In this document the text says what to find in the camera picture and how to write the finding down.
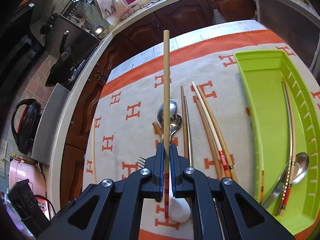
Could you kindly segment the white ceramic spoon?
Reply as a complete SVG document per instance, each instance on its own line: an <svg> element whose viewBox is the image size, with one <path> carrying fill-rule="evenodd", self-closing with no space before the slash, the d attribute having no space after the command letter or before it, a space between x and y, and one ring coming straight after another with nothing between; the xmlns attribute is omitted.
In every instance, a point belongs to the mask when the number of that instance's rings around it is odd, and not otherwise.
<svg viewBox="0 0 320 240"><path fill-rule="evenodd" d="M169 190L169 217L178 223L185 223L191 215L190 206L184 198L175 198Z"/></svg>

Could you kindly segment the steel fork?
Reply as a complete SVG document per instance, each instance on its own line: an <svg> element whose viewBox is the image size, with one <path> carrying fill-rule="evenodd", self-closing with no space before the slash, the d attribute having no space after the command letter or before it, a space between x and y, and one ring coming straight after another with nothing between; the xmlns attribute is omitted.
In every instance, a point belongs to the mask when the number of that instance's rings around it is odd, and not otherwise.
<svg viewBox="0 0 320 240"><path fill-rule="evenodd" d="M140 168L140 169L143 169L145 167L145 162L146 162L146 159L143 158L143 157L139 157L138 160L137 160L137 166Z"/></svg>

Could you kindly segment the gold handled steel spoon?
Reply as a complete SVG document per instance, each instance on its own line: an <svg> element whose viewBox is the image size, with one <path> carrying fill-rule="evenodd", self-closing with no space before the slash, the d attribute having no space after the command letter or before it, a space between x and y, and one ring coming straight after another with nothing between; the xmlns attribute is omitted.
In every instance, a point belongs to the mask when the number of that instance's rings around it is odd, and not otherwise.
<svg viewBox="0 0 320 240"><path fill-rule="evenodd" d="M170 118L170 141L172 141L172 138L174 134L179 131L179 129L182 127L182 117L179 114L174 114Z"/></svg>

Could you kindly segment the bamboo chopstick with red band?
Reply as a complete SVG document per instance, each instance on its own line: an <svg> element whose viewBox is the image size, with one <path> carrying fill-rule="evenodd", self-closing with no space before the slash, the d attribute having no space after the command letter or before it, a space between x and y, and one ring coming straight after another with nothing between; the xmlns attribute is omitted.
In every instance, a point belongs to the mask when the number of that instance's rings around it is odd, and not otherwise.
<svg viewBox="0 0 320 240"><path fill-rule="evenodd" d="M170 31L163 31L164 55L164 113L163 113L163 144L165 150L164 158L164 208L165 219L169 218L169 145L170 145Z"/></svg>

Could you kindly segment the orange and cream H blanket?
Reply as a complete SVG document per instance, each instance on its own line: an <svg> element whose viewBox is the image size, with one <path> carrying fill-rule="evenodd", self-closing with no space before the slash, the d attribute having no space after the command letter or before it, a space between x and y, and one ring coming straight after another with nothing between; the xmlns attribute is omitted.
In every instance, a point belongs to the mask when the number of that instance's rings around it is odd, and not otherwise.
<svg viewBox="0 0 320 240"><path fill-rule="evenodd" d="M234 54L255 50L282 50L308 69L289 45L267 29L218 36L170 54L170 96L176 102L180 102L181 95L187 98L194 167L211 178L216 177L192 81L200 86L219 124L238 183L253 197L253 127ZM159 137L152 123L162 103L162 57L128 62L116 70L104 86L94 114L97 181L125 179L138 170L139 157L154 155ZM91 145L92 133L86 151L84 186L93 183Z"/></svg>

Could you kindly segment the dark metal chopstick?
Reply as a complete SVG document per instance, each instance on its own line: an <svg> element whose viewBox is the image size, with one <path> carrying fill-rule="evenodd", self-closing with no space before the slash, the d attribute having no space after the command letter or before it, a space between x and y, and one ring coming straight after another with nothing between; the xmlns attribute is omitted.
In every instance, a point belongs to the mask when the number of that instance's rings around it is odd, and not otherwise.
<svg viewBox="0 0 320 240"><path fill-rule="evenodd" d="M186 121L187 121L188 159L189 159L190 167L193 167L194 166L194 163L193 163L193 152L192 152L189 112L188 112L188 105L187 105L186 96L184 96L184 104L185 104L185 113L186 113Z"/></svg>

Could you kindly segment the black red electric cooker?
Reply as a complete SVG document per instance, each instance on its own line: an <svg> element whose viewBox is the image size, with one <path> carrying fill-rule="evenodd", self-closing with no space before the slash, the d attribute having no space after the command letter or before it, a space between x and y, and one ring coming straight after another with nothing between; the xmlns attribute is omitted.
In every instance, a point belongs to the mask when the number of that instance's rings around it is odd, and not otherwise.
<svg viewBox="0 0 320 240"><path fill-rule="evenodd" d="M17 130L14 126L15 115L21 106L25 106ZM36 99L24 99L20 101L12 114L11 131L18 150L28 155L34 144L35 135L41 119L41 104Z"/></svg>

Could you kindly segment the green plastic utensil tray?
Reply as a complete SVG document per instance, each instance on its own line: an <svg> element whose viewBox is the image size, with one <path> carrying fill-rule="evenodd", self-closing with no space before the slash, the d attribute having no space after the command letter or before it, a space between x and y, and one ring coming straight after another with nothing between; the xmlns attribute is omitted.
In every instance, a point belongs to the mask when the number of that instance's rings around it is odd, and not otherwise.
<svg viewBox="0 0 320 240"><path fill-rule="evenodd" d="M262 202L289 162L285 81L295 117L296 151L309 156L305 178L291 188L281 224L296 235L312 226L319 213L319 85L296 57L282 50L234 54L249 112L255 150L254 198Z"/></svg>

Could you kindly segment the black frying pan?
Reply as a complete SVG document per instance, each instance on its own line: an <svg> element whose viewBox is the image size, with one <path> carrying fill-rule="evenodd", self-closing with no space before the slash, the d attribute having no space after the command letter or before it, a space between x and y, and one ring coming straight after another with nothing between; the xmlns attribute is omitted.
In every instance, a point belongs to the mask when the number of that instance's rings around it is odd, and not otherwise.
<svg viewBox="0 0 320 240"><path fill-rule="evenodd" d="M46 87L54 87L57 83L63 85L71 76L74 63L74 48L72 45L65 47L68 34L68 30L63 34L59 48L60 57L50 69L50 73L45 84Z"/></svg>

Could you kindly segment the white cutting board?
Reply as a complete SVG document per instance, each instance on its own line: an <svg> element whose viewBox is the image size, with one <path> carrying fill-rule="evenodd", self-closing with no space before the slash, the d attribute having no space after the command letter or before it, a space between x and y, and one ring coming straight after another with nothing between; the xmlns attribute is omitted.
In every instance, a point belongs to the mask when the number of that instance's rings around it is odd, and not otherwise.
<svg viewBox="0 0 320 240"><path fill-rule="evenodd" d="M115 25L119 21L120 10L115 0L94 0L94 2L102 20L106 20L110 25Z"/></svg>

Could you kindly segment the grey appliance with dark door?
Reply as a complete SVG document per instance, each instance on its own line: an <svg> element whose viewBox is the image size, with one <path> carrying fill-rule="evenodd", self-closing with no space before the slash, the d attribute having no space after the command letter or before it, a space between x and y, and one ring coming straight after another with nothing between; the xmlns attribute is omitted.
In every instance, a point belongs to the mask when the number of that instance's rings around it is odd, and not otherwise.
<svg viewBox="0 0 320 240"><path fill-rule="evenodd" d="M319 78L319 14L299 0L255 0L258 22L279 35Z"/></svg>

